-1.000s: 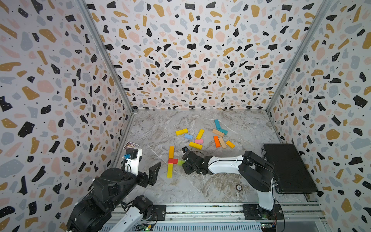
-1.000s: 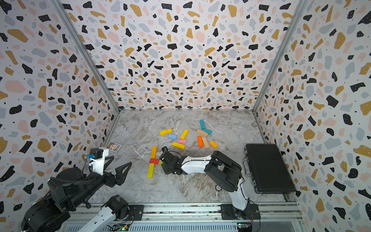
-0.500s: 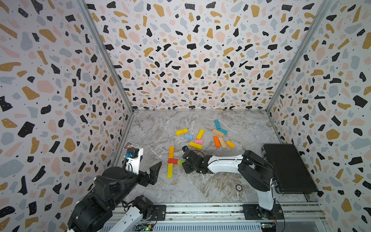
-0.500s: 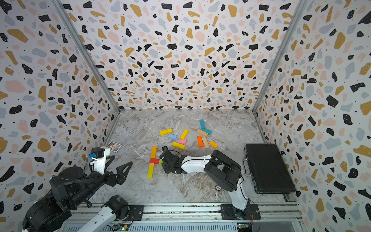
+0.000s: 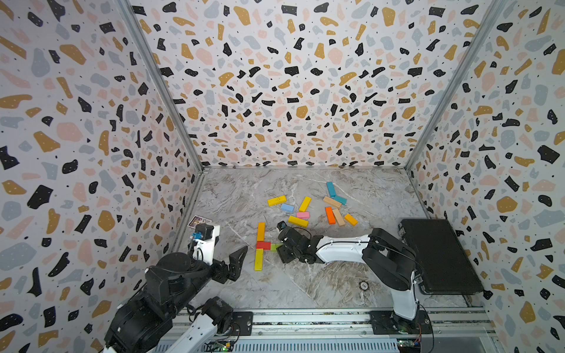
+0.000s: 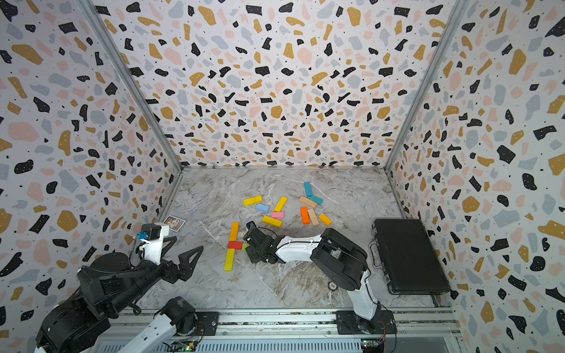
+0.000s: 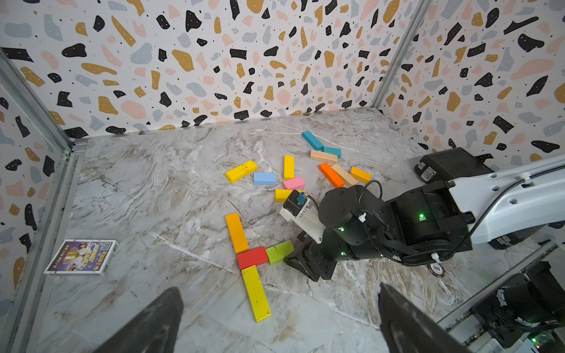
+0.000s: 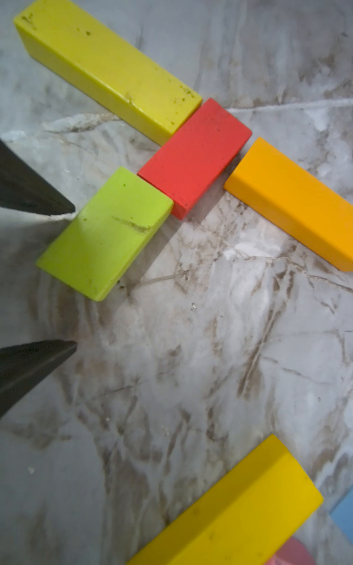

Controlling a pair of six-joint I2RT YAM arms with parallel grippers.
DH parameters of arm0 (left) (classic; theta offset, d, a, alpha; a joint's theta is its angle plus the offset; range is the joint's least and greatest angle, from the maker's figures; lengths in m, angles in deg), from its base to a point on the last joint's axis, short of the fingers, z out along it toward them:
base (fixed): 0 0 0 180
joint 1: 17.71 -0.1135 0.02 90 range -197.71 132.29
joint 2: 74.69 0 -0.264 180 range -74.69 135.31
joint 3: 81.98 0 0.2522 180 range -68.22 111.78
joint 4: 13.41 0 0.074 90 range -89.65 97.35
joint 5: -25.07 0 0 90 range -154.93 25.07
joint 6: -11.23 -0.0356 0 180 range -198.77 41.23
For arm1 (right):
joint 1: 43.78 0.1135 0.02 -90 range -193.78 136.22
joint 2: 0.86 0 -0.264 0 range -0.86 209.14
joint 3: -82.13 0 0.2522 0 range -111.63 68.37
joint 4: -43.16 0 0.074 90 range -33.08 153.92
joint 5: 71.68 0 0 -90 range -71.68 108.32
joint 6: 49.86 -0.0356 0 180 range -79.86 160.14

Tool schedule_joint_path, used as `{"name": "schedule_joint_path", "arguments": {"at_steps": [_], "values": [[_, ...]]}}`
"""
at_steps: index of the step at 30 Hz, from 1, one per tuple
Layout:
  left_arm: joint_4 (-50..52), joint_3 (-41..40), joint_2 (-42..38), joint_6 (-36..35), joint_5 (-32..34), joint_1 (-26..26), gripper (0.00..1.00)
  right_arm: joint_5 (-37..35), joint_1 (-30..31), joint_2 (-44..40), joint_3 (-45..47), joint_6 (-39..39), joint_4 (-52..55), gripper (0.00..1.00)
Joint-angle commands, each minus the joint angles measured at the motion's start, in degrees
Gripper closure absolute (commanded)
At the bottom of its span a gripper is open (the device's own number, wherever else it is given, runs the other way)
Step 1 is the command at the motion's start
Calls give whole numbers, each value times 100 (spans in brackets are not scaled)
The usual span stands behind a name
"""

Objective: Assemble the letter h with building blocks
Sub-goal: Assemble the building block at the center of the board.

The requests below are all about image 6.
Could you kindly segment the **red block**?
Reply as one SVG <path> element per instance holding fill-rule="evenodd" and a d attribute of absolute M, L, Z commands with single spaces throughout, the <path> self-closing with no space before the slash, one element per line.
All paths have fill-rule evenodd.
<path fill-rule="evenodd" d="M 228 244 L 228 249 L 242 250 L 243 245 L 244 243 L 240 241 L 230 241 Z"/>

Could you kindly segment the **orange-yellow long block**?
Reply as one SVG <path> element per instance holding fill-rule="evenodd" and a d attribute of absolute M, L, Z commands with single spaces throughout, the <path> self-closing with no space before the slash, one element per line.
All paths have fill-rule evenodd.
<path fill-rule="evenodd" d="M 231 226 L 231 229 L 230 229 L 229 242 L 236 242 L 237 241 L 238 231 L 239 231 L 239 223 L 238 222 L 232 223 L 232 226 Z"/>

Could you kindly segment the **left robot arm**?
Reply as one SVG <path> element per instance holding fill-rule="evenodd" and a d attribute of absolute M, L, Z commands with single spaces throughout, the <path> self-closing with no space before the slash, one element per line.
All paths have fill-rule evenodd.
<path fill-rule="evenodd" d="M 155 284 L 189 280 L 204 251 L 196 247 L 170 260 L 141 260 L 133 266 L 125 253 L 113 252 L 77 272 L 79 288 L 45 317 L 35 339 L 36 352 L 84 352 L 111 327 L 111 320 Z"/>

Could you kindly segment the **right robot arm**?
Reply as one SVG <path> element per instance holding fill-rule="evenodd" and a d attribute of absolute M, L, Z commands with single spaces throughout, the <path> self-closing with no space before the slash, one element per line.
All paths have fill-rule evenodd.
<path fill-rule="evenodd" d="M 252 263 L 313 263 L 337 288 L 347 291 L 360 329 L 385 329 L 380 323 L 381 304 L 369 283 L 372 272 L 365 250 L 333 228 L 310 238 L 279 236 L 274 231 L 266 235 L 265 230 L 247 223 L 244 241 Z"/>

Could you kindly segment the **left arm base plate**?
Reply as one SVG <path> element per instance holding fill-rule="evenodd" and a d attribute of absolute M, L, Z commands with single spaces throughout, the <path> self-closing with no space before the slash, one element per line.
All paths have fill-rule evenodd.
<path fill-rule="evenodd" d="M 189 313 L 176 323 L 177 335 L 185 337 L 207 337 L 216 335 L 220 313 L 200 311 Z"/>

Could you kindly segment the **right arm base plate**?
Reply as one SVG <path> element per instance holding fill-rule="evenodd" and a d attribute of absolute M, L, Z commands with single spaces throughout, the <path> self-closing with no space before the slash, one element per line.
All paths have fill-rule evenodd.
<path fill-rule="evenodd" d="M 396 334 L 397 325 L 393 313 L 379 310 L 373 319 L 367 320 L 357 316 L 351 310 L 340 310 L 335 313 L 335 323 L 339 335 L 383 335 Z"/>

